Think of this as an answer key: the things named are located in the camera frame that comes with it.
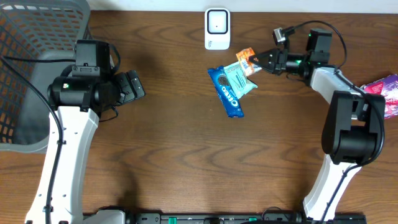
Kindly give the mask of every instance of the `oreo package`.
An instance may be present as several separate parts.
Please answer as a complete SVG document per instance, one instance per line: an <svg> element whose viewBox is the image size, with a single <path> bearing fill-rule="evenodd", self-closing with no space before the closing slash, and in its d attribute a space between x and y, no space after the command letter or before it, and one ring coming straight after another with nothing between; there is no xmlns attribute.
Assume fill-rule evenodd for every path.
<svg viewBox="0 0 398 224"><path fill-rule="evenodd" d="M243 118L244 115L241 105L239 104L238 98L228 83L228 79L224 72L224 66L220 66L217 69L208 69L207 73L209 73L209 76L213 81L218 97L223 103L227 115L230 118Z"/></svg>

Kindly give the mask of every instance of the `white wall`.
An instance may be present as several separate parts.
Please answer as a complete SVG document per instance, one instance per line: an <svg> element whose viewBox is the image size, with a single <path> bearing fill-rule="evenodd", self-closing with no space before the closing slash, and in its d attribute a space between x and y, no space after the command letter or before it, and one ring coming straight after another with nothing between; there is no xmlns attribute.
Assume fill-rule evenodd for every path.
<svg viewBox="0 0 398 224"><path fill-rule="evenodd" d="M398 13L398 0L87 0L93 10Z"/></svg>

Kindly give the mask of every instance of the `gray plastic basket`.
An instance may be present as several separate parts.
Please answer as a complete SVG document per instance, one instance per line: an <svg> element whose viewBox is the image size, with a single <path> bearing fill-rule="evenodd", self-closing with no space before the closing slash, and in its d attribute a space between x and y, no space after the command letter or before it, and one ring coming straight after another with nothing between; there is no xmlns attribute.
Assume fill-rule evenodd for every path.
<svg viewBox="0 0 398 224"><path fill-rule="evenodd" d="M73 58L75 42L90 39L85 0L2 0L0 54L32 59ZM12 62L47 97L47 87L70 62ZM49 111L0 62L0 151L45 152Z"/></svg>

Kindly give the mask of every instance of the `purple package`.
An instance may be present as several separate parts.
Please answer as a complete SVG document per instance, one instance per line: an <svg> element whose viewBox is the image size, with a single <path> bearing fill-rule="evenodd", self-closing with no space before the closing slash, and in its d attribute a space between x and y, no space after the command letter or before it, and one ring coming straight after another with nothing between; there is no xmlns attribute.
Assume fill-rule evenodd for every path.
<svg viewBox="0 0 398 224"><path fill-rule="evenodd" d="M398 75L389 75L374 83L362 86L368 93L379 94L386 99L384 119L398 115Z"/></svg>

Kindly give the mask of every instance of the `brown wooden surface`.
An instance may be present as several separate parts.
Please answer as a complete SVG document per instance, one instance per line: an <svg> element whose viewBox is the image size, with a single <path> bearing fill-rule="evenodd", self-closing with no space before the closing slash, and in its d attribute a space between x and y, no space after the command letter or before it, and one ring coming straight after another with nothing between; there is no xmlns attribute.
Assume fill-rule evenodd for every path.
<svg viewBox="0 0 398 224"><path fill-rule="evenodd" d="M398 72L398 16L232 13L228 50L204 48L199 12L92 12L91 33L120 51L121 71L136 69L145 98L101 123L88 158L84 212L104 205L165 213L299 209L322 164L328 104L302 83L259 72L258 89L241 99L243 119L227 118L207 68L235 53L274 47L276 27L310 19L332 23L348 47L346 77L357 85ZM309 28L292 38L304 52ZM343 50L334 34L331 63ZM386 121L380 158L350 183L338 211L364 212L369 223L395 223L398 211L398 118ZM44 155L1 153L0 223L22 223L34 199Z"/></svg>

